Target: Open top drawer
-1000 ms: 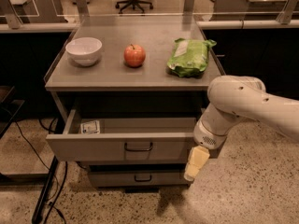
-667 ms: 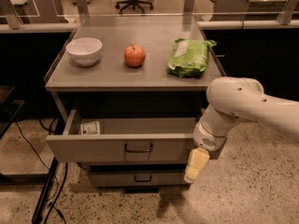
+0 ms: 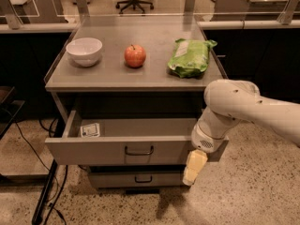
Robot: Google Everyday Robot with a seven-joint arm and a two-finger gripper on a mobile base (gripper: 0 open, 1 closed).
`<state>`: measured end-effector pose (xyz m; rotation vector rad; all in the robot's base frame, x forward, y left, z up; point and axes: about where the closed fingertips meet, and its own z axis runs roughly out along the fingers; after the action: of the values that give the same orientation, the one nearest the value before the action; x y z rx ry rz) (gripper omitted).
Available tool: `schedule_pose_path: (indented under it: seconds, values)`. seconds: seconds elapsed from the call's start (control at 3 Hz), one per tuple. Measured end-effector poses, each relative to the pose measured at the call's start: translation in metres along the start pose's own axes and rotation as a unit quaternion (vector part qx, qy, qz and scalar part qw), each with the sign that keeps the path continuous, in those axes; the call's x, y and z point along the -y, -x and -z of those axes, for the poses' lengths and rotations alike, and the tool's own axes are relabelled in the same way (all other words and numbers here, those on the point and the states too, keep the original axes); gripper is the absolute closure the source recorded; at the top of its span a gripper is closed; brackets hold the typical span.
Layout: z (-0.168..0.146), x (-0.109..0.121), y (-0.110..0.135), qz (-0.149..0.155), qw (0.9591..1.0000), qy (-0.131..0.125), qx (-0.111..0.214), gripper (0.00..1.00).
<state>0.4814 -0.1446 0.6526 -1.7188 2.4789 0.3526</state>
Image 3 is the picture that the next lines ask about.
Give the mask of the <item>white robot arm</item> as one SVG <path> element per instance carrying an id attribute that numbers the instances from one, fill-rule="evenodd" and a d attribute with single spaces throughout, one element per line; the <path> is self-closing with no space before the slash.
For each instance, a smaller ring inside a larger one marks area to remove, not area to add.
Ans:
<path id="1" fill-rule="evenodd" d="M 194 184 L 207 162 L 207 155 L 216 152 L 226 134 L 241 121 L 267 128 L 286 140 L 300 145 L 300 105 L 260 94 L 253 82 L 216 80 L 204 90 L 206 108 L 191 131 L 195 150 L 187 156 L 183 183 Z"/>

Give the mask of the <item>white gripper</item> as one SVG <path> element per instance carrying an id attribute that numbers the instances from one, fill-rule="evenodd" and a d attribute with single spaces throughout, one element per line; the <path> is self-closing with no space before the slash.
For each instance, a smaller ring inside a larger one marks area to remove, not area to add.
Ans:
<path id="1" fill-rule="evenodd" d="M 239 120 L 213 112 L 206 107 L 191 132 L 191 142 L 196 149 L 187 156 L 183 183 L 192 186 L 207 162 L 205 153 L 214 153 L 223 144 L 226 134 Z"/>

